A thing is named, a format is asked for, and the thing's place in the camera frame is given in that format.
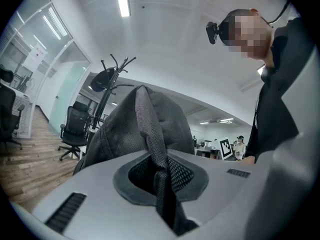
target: vent grille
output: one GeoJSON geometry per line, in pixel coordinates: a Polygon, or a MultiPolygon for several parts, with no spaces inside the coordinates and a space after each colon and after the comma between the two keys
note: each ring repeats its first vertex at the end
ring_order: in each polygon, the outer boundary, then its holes
{"type": "Polygon", "coordinates": [[[247,171],[236,170],[236,169],[232,169],[232,168],[227,170],[226,172],[229,174],[232,174],[232,175],[242,177],[242,178],[248,178],[249,175],[251,174],[250,172],[247,172],[247,171]]]}
{"type": "Polygon", "coordinates": [[[86,195],[81,193],[72,193],[45,224],[52,230],[61,234],[86,197],[86,195]]]}

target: chair armrest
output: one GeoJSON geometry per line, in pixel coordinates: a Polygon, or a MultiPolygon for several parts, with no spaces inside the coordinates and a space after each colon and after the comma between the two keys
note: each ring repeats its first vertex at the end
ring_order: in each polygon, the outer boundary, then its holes
{"type": "Polygon", "coordinates": [[[19,129],[19,124],[20,124],[20,118],[21,118],[21,112],[22,110],[25,109],[25,105],[21,104],[19,107],[18,107],[18,111],[19,111],[19,120],[18,120],[18,123],[16,124],[15,128],[14,129],[19,129]]]}
{"type": "Polygon", "coordinates": [[[60,128],[61,128],[61,131],[60,131],[60,138],[62,139],[62,133],[63,133],[63,130],[65,128],[65,125],[62,123],[60,124],[60,128]]]}

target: window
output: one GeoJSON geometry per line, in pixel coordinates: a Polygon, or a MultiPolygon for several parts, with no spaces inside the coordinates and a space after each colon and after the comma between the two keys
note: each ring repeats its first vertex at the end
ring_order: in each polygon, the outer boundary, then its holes
{"type": "Polygon", "coordinates": [[[96,111],[96,108],[98,106],[98,103],[93,101],[92,99],[82,95],[82,94],[78,94],[78,96],[76,97],[76,100],[77,102],[80,102],[82,104],[85,104],[88,108],[88,112],[90,115],[94,115],[95,114],[95,111],[96,111]]]}

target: white ceiling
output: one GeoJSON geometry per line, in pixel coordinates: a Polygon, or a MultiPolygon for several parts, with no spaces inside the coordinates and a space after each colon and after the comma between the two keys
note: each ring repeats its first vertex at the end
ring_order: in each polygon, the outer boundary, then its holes
{"type": "MultiPolygon", "coordinates": [[[[123,76],[127,80],[252,123],[262,85],[256,69],[262,62],[241,58],[219,39],[211,45],[205,28],[208,21],[220,23],[239,8],[256,8],[271,21],[286,0],[129,0],[131,16],[124,18],[118,0],[52,1],[90,55],[92,72],[102,70],[101,59],[114,66],[110,53],[119,60],[136,56],[123,76]]],[[[285,25],[287,18],[286,11],[275,27],[285,25]]]]}
{"type": "Polygon", "coordinates": [[[129,0],[130,24],[119,12],[118,0],[79,0],[100,49],[128,50],[194,56],[212,66],[211,76],[223,70],[239,87],[259,75],[253,69],[261,63],[230,54],[220,41],[209,44],[208,21],[220,22],[231,10],[256,8],[273,20],[286,0],[129,0]]]}

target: glass door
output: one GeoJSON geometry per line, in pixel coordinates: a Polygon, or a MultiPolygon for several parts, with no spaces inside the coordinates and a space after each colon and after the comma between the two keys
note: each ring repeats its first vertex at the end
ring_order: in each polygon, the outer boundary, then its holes
{"type": "Polygon", "coordinates": [[[49,124],[55,132],[60,132],[60,125],[66,124],[68,107],[73,105],[70,104],[71,99],[90,64],[75,43],[65,50],[61,58],[56,69],[58,74],[59,71],[64,73],[64,78],[59,77],[61,86],[54,98],[49,117],[49,124]]]}

